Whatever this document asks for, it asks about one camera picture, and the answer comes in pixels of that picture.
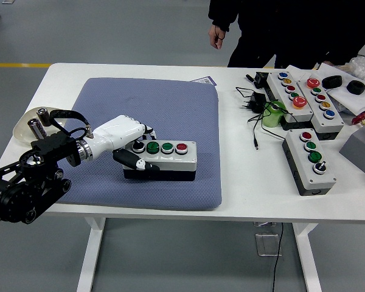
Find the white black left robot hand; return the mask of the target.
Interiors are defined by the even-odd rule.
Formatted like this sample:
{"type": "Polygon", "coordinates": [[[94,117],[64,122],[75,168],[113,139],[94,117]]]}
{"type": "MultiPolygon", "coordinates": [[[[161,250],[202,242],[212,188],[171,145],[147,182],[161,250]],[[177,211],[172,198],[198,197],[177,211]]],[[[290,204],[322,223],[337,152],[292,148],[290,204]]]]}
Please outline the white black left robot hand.
{"type": "Polygon", "coordinates": [[[83,138],[85,160],[93,161],[103,152],[110,151],[113,153],[115,161],[133,170],[160,170],[157,165],[153,165],[125,149],[127,144],[146,134],[149,134],[152,139],[156,139],[152,127],[148,127],[131,117],[119,115],[97,127],[92,133],[92,138],[83,138]]]}

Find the person's right hand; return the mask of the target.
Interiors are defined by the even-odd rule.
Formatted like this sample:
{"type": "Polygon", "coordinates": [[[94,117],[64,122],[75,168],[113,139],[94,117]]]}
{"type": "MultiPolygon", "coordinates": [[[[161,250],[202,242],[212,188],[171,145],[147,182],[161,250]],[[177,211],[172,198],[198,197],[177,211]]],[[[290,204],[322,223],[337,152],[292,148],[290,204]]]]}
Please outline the person's right hand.
{"type": "Polygon", "coordinates": [[[225,34],[218,26],[211,25],[208,31],[210,45],[215,49],[221,49],[225,34]]]}

